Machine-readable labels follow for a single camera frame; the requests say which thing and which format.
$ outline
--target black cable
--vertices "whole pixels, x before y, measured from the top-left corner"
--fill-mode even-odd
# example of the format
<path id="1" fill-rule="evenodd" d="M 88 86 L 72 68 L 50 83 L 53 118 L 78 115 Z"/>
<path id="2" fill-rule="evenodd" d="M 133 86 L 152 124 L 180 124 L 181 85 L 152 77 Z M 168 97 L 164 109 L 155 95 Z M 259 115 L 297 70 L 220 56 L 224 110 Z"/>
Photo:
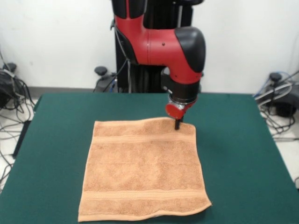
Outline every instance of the black cable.
<path id="1" fill-rule="evenodd" d="M 141 67 L 140 74 L 142 74 L 142 75 L 138 76 L 138 87 L 137 87 L 137 89 L 139 89 L 138 92 L 144 92 L 144 81 L 143 81 L 144 80 L 144 70 L 145 70 L 145 68 Z"/>
<path id="2" fill-rule="evenodd" d="M 22 125 L 23 123 L 18 123 L 18 124 L 12 124 L 12 125 L 6 125 L 6 126 L 3 126 L 2 128 L 0 128 L 0 131 L 2 131 L 3 129 L 7 128 L 7 127 L 13 127 L 13 126 L 16 126 L 16 125 Z"/>
<path id="3" fill-rule="evenodd" d="M 25 95 L 26 94 L 28 95 L 28 98 L 29 98 L 30 102 L 35 106 L 35 103 L 33 102 L 32 98 L 31 98 L 30 91 L 29 91 L 29 88 L 26 85 L 26 83 L 23 80 L 19 79 L 18 77 L 15 77 L 14 79 L 18 80 L 19 82 L 22 83 L 22 85 L 24 85 L 24 88 L 26 90 L 26 91 L 24 91 Z"/>
<path id="4" fill-rule="evenodd" d="M 5 156 L 3 155 L 1 149 L 0 149 L 0 156 L 1 156 L 2 159 L 4 159 L 4 161 L 5 161 L 9 166 L 11 166 L 11 164 L 7 161 L 7 159 L 6 159 Z"/>
<path id="5" fill-rule="evenodd" d="M 11 137 L 8 137 L 8 138 L 0 138 L 0 140 L 10 140 L 10 139 L 15 139 L 17 137 L 19 137 L 20 135 L 13 135 Z"/>
<path id="6" fill-rule="evenodd" d="M 16 113 L 16 116 L 17 116 L 18 120 L 19 120 L 20 123 L 22 124 L 24 121 L 19 117 L 18 112 L 19 112 L 19 110 L 17 109 L 15 113 Z"/>
<path id="7" fill-rule="evenodd" d="M 10 98 L 17 99 L 15 96 L 12 96 L 9 92 L 6 91 L 6 89 L 0 88 L 1 91 L 3 91 L 6 95 L 8 95 Z"/>
<path id="8" fill-rule="evenodd" d="M 34 111 L 34 105 L 32 104 L 27 104 L 27 106 L 31 106 L 32 110 Z"/>
<path id="9" fill-rule="evenodd" d="M 124 62 L 124 64 L 122 65 L 121 69 L 116 73 L 115 77 L 109 82 L 109 84 L 106 86 L 106 88 L 104 89 L 103 92 L 105 92 L 105 91 L 108 89 L 108 87 L 111 85 L 111 83 L 117 78 L 117 76 L 118 76 L 118 75 L 120 74 L 120 72 L 123 70 L 123 68 L 125 67 L 125 65 L 126 65 L 127 62 L 128 62 L 128 60 L 126 60 L 126 61 Z M 95 86 L 95 88 L 93 89 L 93 92 L 96 91 L 96 89 L 97 89 L 98 84 L 100 83 L 100 81 L 101 81 L 101 79 L 99 79 L 99 80 L 97 81 L 96 86 Z"/>
<path id="10" fill-rule="evenodd" d="M 5 174 L 6 173 L 6 169 L 8 168 L 8 167 L 12 167 L 12 165 L 13 165 L 13 163 L 12 164 L 9 164 L 9 165 L 7 165 L 5 168 L 4 168 L 4 171 L 3 171 L 3 174 L 2 174 L 2 177 L 1 177 L 1 179 L 0 179 L 0 184 L 1 184 L 1 182 L 9 175 L 9 173 L 7 173 L 7 174 Z"/>
<path id="11" fill-rule="evenodd" d="M 5 155 L 3 155 L 3 156 L 9 156 L 9 155 L 12 156 L 12 154 L 5 154 Z M 2 157 L 2 156 L 0 156 L 0 158 L 1 158 L 1 157 Z"/>
<path id="12" fill-rule="evenodd" d="M 20 113 L 24 113 L 24 109 L 23 109 L 23 107 L 22 107 L 22 104 L 19 102 L 19 106 L 17 107 L 17 111 L 19 111 Z"/>
<path id="13" fill-rule="evenodd" d="M 17 108 L 16 108 L 15 103 L 14 103 L 14 107 L 13 108 L 8 108 L 7 106 L 4 106 L 2 109 L 8 110 L 8 111 L 14 111 Z"/>
<path id="14" fill-rule="evenodd" d="M 115 75 L 115 77 L 109 82 L 109 84 L 106 86 L 106 88 L 103 90 L 103 92 L 105 92 L 108 89 L 108 87 L 111 85 L 111 83 L 113 81 L 115 81 L 115 79 L 118 77 L 118 75 L 120 74 L 120 72 L 123 70 L 123 68 L 125 67 L 125 65 L 126 65 L 127 62 L 128 62 L 128 60 L 126 60 L 124 62 L 124 64 L 122 65 L 121 69 L 117 72 L 117 74 Z"/>
<path id="15" fill-rule="evenodd" d="M 29 107 L 28 107 L 28 105 L 25 103 L 25 106 L 26 106 L 26 108 L 27 108 L 27 110 L 28 110 L 28 113 L 29 113 L 29 117 L 28 117 L 28 119 L 26 120 L 26 121 L 30 121 L 30 118 L 31 118 L 31 111 L 30 111 L 30 109 L 29 109 Z"/>
<path id="16" fill-rule="evenodd" d="M 5 118 L 5 119 L 7 119 L 7 120 L 11 120 L 11 121 L 14 121 L 14 122 L 17 122 L 17 123 L 21 123 L 21 122 L 15 120 L 15 119 L 8 118 L 8 117 L 6 117 L 6 116 L 4 116 L 4 115 L 1 115 L 1 114 L 0 114 L 0 117 L 3 117 L 3 118 Z"/>
<path id="17" fill-rule="evenodd" d="M 148 70 L 145 70 L 144 73 L 144 92 L 149 92 L 149 82 L 150 82 L 150 74 Z"/>
<path id="18" fill-rule="evenodd" d="M 287 77 L 287 78 L 281 80 L 278 84 L 282 84 L 282 83 L 284 83 L 285 81 L 287 81 L 287 80 L 293 78 L 294 76 L 296 76 L 296 75 L 298 75 L 298 74 L 299 74 L 299 70 L 296 71 L 294 74 L 290 75 L 289 77 Z"/>
<path id="19" fill-rule="evenodd" d="M 137 74 L 141 73 L 140 66 L 130 66 L 130 79 L 129 86 L 131 85 L 131 92 L 139 92 L 138 90 L 138 80 L 140 79 Z"/>
<path id="20" fill-rule="evenodd" d="M 279 134 L 282 134 L 282 133 L 285 133 L 287 132 L 288 130 L 290 130 L 290 128 L 295 124 L 296 120 L 295 120 L 295 117 L 292 116 L 292 109 L 293 109 L 293 106 L 290 110 L 290 115 L 289 115 L 289 124 L 288 125 L 280 125 L 278 124 L 276 121 L 274 121 L 271 116 L 273 115 L 276 115 L 276 114 L 271 114 L 271 110 L 272 110 L 272 107 L 274 105 L 274 94 L 272 95 L 271 97 L 271 102 L 268 103 L 268 108 L 266 110 L 261 110 L 261 113 L 263 113 L 266 117 L 263 117 L 265 119 L 265 122 L 267 124 L 267 126 L 269 128 L 273 128 L 275 129 L 276 133 L 273 134 L 272 136 L 276 136 L 276 135 L 279 135 Z"/>

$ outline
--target black device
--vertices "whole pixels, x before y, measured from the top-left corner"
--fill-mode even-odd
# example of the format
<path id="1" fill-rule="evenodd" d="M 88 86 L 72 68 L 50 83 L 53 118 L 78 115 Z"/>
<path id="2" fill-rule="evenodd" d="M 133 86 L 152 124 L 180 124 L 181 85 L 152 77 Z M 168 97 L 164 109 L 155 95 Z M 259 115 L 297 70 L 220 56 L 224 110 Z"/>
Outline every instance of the black device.
<path id="1" fill-rule="evenodd" d="M 16 68 L 16 64 L 8 63 L 0 70 L 0 108 L 5 107 L 11 98 L 17 98 L 16 94 L 24 95 L 22 87 L 12 77 Z"/>

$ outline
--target cable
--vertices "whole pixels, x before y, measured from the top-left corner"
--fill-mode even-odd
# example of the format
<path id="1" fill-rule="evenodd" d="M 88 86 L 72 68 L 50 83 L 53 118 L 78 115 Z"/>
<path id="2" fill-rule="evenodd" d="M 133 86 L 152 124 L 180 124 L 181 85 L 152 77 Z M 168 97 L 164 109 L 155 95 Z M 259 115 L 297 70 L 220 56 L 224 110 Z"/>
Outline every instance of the cable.
<path id="1" fill-rule="evenodd" d="M 105 92 L 108 87 L 111 85 L 111 83 L 113 83 L 115 81 L 115 79 L 118 77 L 118 75 L 120 74 L 120 72 L 123 70 L 123 68 L 125 67 L 126 63 L 128 62 L 128 60 L 126 60 L 124 62 L 124 64 L 122 65 L 121 69 L 116 73 L 115 77 L 109 82 L 109 84 L 106 86 L 106 88 L 103 90 L 103 92 Z"/>
<path id="2" fill-rule="evenodd" d="M 4 159 L 4 161 L 5 161 L 9 166 L 11 166 L 11 164 L 7 161 L 7 159 L 6 159 L 5 156 L 3 155 L 1 149 L 0 149 L 0 156 L 1 156 L 2 159 Z"/>
<path id="3" fill-rule="evenodd" d="M 298 75 L 298 74 L 299 74 L 299 70 L 296 71 L 296 72 L 295 72 L 294 74 L 292 74 L 291 76 L 289 76 L 288 78 L 285 78 L 285 79 L 283 79 L 282 81 L 280 81 L 279 84 L 284 83 L 285 81 L 287 81 L 287 80 L 293 78 L 294 76 L 296 76 L 296 75 Z"/>
<path id="4" fill-rule="evenodd" d="M 9 155 L 11 156 L 12 154 L 5 154 L 5 155 L 3 155 L 3 156 L 9 156 Z M 2 156 L 0 156 L 0 158 L 1 158 L 1 157 L 2 157 Z"/>
<path id="5" fill-rule="evenodd" d="M 0 114 L 0 117 L 3 117 L 3 118 L 5 118 L 5 119 L 11 120 L 11 121 L 14 121 L 14 122 L 17 122 L 17 123 L 21 123 L 21 122 L 15 120 L 15 119 L 8 118 L 8 117 L 6 117 L 6 116 L 4 116 L 4 115 L 1 115 L 1 114 Z"/>
<path id="6" fill-rule="evenodd" d="M 101 79 L 101 78 L 100 78 L 100 79 L 98 79 L 98 81 L 97 81 L 97 83 L 96 83 L 96 85 L 95 85 L 95 88 L 93 89 L 93 92 L 95 92 L 95 91 L 96 91 L 96 89 L 97 89 L 97 87 L 98 87 L 98 85 L 99 85 L 100 81 L 102 81 L 102 79 Z"/>
<path id="7" fill-rule="evenodd" d="M 136 86 L 132 85 L 132 76 L 131 76 L 131 63 L 128 61 L 128 92 L 132 93 L 132 89 Z"/>
<path id="8" fill-rule="evenodd" d="M 22 124 L 25 123 L 26 121 L 29 121 L 30 118 L 31 118 L 31 112 L 30 112 L 30 109 L 29 109 L 27 103 L 24 103 L 24 104 L 25 104 L 25 106 L 26 106 L 26 108 L 27 108 L 27 110 L 28 110 L 28 114 L 29 114 L 28 119 L 26 119 L 25 121 L 23 121 L 22 119 L 20 119 L 20 117 L 19 117 L 19 115 L 18 115 L 18 110 L 16 111 L 16 116 L 17 116 L 17 118 L 19 119 L 19 121 L 20 121 Z M 22 108 L 22 105 L 20 105 L 19 107 L 22 109 L 22 112 L 21 112 L 21 113 L 24 114 L 25 112 L 24 112 L 24 110 L 23 110 L 23 108 Z"/>
<path id="9" fill-rule="evenodd" d="M 8 168 L 8 167 L 13 167 L 13 163 L 12 164 L 8 164 L 5 168 L 4 168 L 4 172 L 3 172 L 3 174 L 2 174 L 2 177 L 1 177 L 1 179 L 0 179 L 0 183 L 9 175 L 9 173 L 10 173 L 10 171 L 9 171 L 9 173 L 7 173 L 7 174 L 5 174 L 6 173 L 6 169 Z"/>
<path id="10" fill-rule="evenodd" d="M 0 122 L 0 127 L 1 127 L 4 131 L 6 131 L 6 130 L 3 128 L 1 122 Z M 17 136 L 12 135 L 12 134 L 11 134 L 10 132 L 8 132 L 8 131 L 6 131 L 6 133 L 9 134 L 11 137 L 10 137 L 10 138 L 0 139 L 0 140 L 8 140 L 8 139 L 12 139 L 12 138 L 14 138 L 15 142 L 17 142 L 17 139 L 16 139 Z"/>
<path id="11" fill-rule="evenodd" d="M 261 102 L 258 106 L 263 106 L 265 105 L 266 103 L 269 103 L 269 102 L 273 102 L 273 100 L 277 100 L 277 99 L 280 99 L 282 97 L 285 97 L 286 95 L 288 95 L 290 92 L 292 91 L 292 85 L 290 86 L 289 90 L 286 91 L 285 93 L 279 95 L 279 96 L 276 96 L 274 97 L 273 99 L 268 99 L 268 100 L 265 100 L 263 102 Z"/>
<path id="12" fill-rule="evenodd" d="M 6 89 L 0 88 L 0 90 L 3 91 L 5 94 L 7 94 L 9 97 L 17 99 L 17 97 L 15 97 L 15 96 L 11 95 L 9 92 L 7 92 Z"/>
<path id="13" fill-rule="evenodd" d="M 292 85 L 294 85 L 294 84 L 287 83 L 287 84 L 284 84 L 284 85 L 280 85 L 280 86 L 278 86 L 277 88 L 275 88 L 273 90 L 269 90 L 266 93 L 264 93 L 264 94 L 262 94 L 262 95 L 260 95 L 258 97 L 255 97 L 255 100 L 261 99 L 261 98 L 263 98 L 265 96 L 268 96 L 269 94 L 273 93 L 274 91 L 278 91 L 278 90 L 284 89 L 284 88 L 292 86 Z"/>
<path id="14" fill-rule="evenodd" d="M 18 77 L 15 77 L 15 79 L 22 83 L 23 90 L 24 90 L 25 94 L 28 95 L 30 102 L 35 106 L 36 104 L 33 102 L 32 98 L 31 98 L 30 91 L 29 91 L 29 88 L 26 85 L 26 83 L 23 80 L 19 79 Z"/>
<path id="15" fill-rule="evenodd" d="M 6 125 L 2 128 L 0 128 L 0 131 L 2 131 L 3 129 L 7 128 L 7 127 L 13 127 L 13 126 L 16 126 L 16 125 L 22 125 L 23 123 L 18 123 L 18 124 L 12 124 L 12 125 Z"/>
<path id="16" fill-rule="evenodd" d="M 114 79 L 113 82 L 111 83 L 111 88 L 110 88 L 109 92 L 113 92 L 113 88 L 115 87 L 115 83 L 116 83 L 116 81 Z"/>
<path id="17" fill-rule="evenodd" d="M 287 132 L 295 124 L 296 120 L 295 120 L 294 116 L 292 116 L 292 110 L 290 110 L 289 124 L 288 125 L 280 125 L 277 122 L 275 122 L 271 118 L 270 114 L 269 113 L 267 114 L 268 111 L 261 110 L 261 113 L 266 115 L 266 117 L 263 117 L 263 118 L 265 119 L 267 126 L 269 128 L 275 129 L 276 133 L 272 135 L 274 139 L 276 138 L 275 137 L 276 135 Z"/>
<path id="18" fill-rule="evenodd" d="M 289 73 L 285 72 L 285 71 L 276 71 L 275 73 L 287 75 L 292 80 L 291 75 Z"/>
<path id="19" fill-rule="evenodd" d="M 12 135 L 11 137 L 9 137 L 9 138 L 0 138 L 0 140 L 9 140 L 9 139 L 15 139 L 16 140 L 16 138 L 17 137 L 19 137 L 20 135 Z"/>
<path id="20" fill-rule="evenodd" d="M 267 83 L 269 82 L 270 78 L 266 80 L 266 82 L 262 85 L 261 89 L 253 96 L 253 97 L 258 97 L 261 91 L 266 87 Z"/>

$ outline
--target table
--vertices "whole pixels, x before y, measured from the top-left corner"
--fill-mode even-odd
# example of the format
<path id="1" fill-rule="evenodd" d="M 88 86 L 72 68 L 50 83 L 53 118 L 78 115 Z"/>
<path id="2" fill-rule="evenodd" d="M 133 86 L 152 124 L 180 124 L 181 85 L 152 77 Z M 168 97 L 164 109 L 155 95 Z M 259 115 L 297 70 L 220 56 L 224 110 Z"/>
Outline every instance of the table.
<path id="1" fill-rule="evenodd" d="M 163 117 L 166 102 L 166 94 L 43 95 L 0 195 L 0 223 L 77 223 L 94 121 Z M 213 206 L 138 223 L 299 223 L 299 194 L 251 96 L 202 94 L 185 122 L 196 126 Z"/>

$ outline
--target white wall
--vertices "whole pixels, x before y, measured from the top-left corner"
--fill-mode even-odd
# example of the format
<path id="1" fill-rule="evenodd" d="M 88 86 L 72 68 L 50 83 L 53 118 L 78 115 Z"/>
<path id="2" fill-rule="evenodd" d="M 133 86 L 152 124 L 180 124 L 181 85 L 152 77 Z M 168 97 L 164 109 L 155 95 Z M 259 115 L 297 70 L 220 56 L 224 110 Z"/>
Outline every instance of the white wall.
<path id="1" fill-rule="evenodd" d="M 6 0 L 0 44 L 29 86 L 93 88 L 115 70 L 109 0 Z M 255 92 L 270 71 L 299 68 L 298 0 L 206 0 L 193 25 L 206 37 L 203 90 Z"/>

